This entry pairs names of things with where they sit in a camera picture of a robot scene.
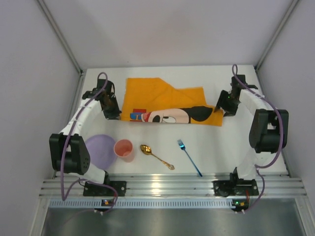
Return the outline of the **orange Mickey Mouse cloth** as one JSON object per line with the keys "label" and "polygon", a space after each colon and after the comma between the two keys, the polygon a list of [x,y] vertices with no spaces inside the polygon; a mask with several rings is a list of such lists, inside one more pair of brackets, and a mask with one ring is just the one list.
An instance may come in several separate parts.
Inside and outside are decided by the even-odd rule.
{"label": "orange Mickey Mouse cloth", "polygon": [[128,78],[121,120],[222,126],[223,111],[206,103],[202,87],[174,88],[161,78]]}

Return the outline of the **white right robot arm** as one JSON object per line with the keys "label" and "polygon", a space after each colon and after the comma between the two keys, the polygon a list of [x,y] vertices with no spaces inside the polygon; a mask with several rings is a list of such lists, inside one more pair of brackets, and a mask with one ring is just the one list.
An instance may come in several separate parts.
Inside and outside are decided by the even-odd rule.
{"label": "white right robot arm", "polygon": [[232,117],[239,104],[247,108],[253,120],[249,131],[251,148],[236,171],[239,178],[252,180],[256,170],[272,166],[286,146],[289,113],[267,101],[257,86],[247,84],[245,75],[231,78],[231,90],[221,91],[215,112],[223,110],[225,117]]}

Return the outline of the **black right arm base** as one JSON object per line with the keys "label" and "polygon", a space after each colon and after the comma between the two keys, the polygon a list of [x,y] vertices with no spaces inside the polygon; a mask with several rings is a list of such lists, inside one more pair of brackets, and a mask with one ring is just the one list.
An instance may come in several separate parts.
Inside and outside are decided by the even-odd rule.
{"label": "black right arm base", "polygon": [[255,179],[244,180],[239,178],[237,169],[235,168],[229,174],[229,180],[216,180],[213,182],[215,196],[258,196],[259,190]]}

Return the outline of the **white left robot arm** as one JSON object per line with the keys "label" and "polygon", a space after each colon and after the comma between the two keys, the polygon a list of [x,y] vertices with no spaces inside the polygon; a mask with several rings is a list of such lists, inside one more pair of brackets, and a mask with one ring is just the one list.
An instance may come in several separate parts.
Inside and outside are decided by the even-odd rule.
{"label": "white left robot arm", "polygon": [[94,119],[103,114],[108,120],[119,120],[121,111],[115,96],[115,86],[108,80],[107,74],[102,72],[98,77],[97,85],[86,91],[77,111],[66,127],[49,138],[49,147],[52,167],[66,174],[76,175],[87,181],[105,184],[108,173],[91,163],[83,134],[88,132]]}

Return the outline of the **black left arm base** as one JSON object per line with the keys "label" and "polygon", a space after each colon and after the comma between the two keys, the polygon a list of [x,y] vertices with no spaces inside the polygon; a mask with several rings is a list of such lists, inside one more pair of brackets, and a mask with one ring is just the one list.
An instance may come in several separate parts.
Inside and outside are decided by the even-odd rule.
{"label": "black left arm base", "polygon": [[85,197],[124,197],[126,193],[126,181],[110,181],[108,187],[79,181],[84,187],[83,196]]}

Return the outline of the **pink plastic cup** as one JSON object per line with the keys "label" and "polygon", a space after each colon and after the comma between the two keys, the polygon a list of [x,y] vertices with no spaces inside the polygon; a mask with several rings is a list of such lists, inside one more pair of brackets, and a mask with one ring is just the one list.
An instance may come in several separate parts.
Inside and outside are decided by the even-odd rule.
{"label": "pink plastic cup", "polygon": [[114,153],[125,162],[132,162],[135,158],[133,144],[130,140],[122,139],[115,143]]}

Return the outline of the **lilac plate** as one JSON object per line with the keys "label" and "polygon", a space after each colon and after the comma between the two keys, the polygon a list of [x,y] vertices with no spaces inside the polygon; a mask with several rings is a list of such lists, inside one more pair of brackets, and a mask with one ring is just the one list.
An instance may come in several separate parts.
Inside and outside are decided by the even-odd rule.
{"label": "lilac plate", "polygon": [[94,135],[85,141],[90,155],[91,163],[102,170],[108,170],[116,161],[117,156],[114,153],[116,141],[104,134]]}

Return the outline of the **gold ornate spoon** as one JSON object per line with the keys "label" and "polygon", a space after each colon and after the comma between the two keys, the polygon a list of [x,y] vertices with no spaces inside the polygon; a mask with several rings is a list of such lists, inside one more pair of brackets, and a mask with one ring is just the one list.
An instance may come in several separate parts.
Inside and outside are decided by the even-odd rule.
{"label": "gold ornate spoon", "polygon": [[169,164],[168,162],[160,159],[156,155],[152,153],[152,149],[148,145],[140,145],[140,150],[145,154],[145,155],[151,155],[155,157],[157,160],[159,160],[162,164],[164,164],[168,169],[170,170],[175,170],[175,167],[172,164]]}

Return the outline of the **blue metallic fork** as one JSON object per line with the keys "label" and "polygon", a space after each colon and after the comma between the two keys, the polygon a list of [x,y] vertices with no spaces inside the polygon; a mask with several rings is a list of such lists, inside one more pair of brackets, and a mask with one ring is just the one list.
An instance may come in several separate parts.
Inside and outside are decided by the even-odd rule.
{"label": "blue metallic fork", "polygon": [[203,174],[200,172],[200,170],[198,169],[198,167],[196,166],[196,164],[194,163],[193,159],[190,157],[190,155],[188,154],[187,150],[186,150],[186,146],[184,145],[183,141],[181,139],[177,140],[177,143],[180,147],[181,150],[183,150],[185,152],[185,154],[187,155],[187,157],[189,158],[190,162],[192,163],[192,165],[194,166],[195,170],[197,171],[198,175],[200,177],[203,177]]}

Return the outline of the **right aluminium corner post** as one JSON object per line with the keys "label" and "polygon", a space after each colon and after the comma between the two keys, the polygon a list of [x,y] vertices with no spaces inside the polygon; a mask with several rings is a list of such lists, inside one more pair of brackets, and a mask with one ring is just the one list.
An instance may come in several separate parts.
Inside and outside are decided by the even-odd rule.
{"label": "right aluminium corner post", "polygon": [[258,72],[259,69],[262,67],[264,61],[266,60],[267,56],[269,55],[270,51],[272,50],[274,44],[276,43],[277,39],[279,38],[281,32],[283,31],[284,27],[286,26],[287,22],[289,21],[290,17],[294,13],[295,9],[297,8],[298,4],[300,3],[300,0],[291,0],[289,2],[288,7],[286,8],[283,16],[281,17],[281,20],[277,24],[274,32],[271,35],[270,40],[268,41],[268,44],[262,51],[261,56],[259,57],[258,62],[254,66],[255,72]]}

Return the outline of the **aluminium corner post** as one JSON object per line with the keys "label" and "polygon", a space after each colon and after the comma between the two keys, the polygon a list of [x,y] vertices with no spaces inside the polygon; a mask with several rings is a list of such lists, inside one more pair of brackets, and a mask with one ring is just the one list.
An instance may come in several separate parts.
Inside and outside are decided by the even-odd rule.
{"label": "aluminium corner post", "polygon": [[266,60],[267,56],[269,55],[270,51],[272,50],[274,44],[276,43],[277,39],[279,38],[281,32],[283,31],[284,27],[286,26],[287,22],[289,21],[290,17],[294,13],[295,9],[297,8],[298,4],[300,3],[300,0],[291,0],[289,2],[288,7],[286,8],[283,16],[281,17],[281,20],[277,24],[274,32],[271,35],[270,40],[268,41],[268,44],[262,51],[261,56],[259,57],[258,62],[254,66],[255,72],[258,72],[259,69],[262,67],[264,61]]}
{"label": "aluminium corner post", "polygon": [[69,57],[72,65],[79,75],[83,73],[81,66],[79,65],[77,59],[75,58],[67,40],[65,39],[60,27],[58,26],[56,20],[54,19],[50,9],[48,8],[46,2],[44,0],[35,0],[40,10],[43,12],[46,20],[48,21],[50,27],[52,28],[54,34],[56,35],[58,41],[60,42],[62,48],[65,50],[67,56]]}

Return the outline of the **aluminium frame rail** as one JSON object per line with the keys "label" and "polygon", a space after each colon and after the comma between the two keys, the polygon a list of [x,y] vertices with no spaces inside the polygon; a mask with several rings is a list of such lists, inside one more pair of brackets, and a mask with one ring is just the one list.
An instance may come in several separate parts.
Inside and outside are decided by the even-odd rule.
{"label": "aluminium frame rail", "polygon": [[[226,180],[228,175],[115,175],[110,180],[126,181],[126,197],[140,198],[212,198],[215,196],[213,182]],[[266,175],[264,198],[305,197],[306,189],[300,178],[282,175]]]}

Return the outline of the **left aluminium corner post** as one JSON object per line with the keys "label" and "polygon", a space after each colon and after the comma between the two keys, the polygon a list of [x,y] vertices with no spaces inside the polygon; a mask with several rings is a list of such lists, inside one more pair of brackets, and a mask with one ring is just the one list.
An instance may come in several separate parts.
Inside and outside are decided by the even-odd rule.
{"label": "left aluminium corner post", "polygon": [[48,21],[50,27],[52,28],[54,34],[56,35],[58,41],[60,42],[62,48],[65,50],[67,56],[69,57],[72,65],[79,75],[83,73],[81,66],[79,65],[77,59],[75,58],[67,40],[65,39],[60,27],[58,26],[56,20],[54,19],[50,9],[48,8],[46,2],[44,0],[35,0],[40,10],[43,12],[46,20]]}

